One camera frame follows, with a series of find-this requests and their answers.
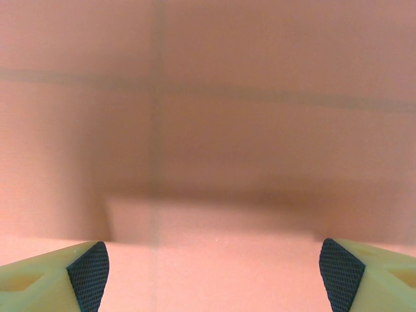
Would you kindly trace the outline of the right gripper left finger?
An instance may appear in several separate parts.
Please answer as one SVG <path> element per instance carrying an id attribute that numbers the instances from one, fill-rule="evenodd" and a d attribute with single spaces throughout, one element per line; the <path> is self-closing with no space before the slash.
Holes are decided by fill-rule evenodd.
<path id="1" fill-rule="evenodd" d="M 97 312 L 110 271 L 103 241 L 82 242 L 1 267 L 1 311 Z"/>

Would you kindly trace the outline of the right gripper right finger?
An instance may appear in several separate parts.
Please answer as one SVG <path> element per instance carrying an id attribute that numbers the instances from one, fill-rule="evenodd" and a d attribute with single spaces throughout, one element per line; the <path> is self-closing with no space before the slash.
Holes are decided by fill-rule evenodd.
<path id="1" fill-rule="evenodd" d="M 415 312 L 415 258 L 410 255 L 327 238 L 318 265 L 332 311 Z"/>

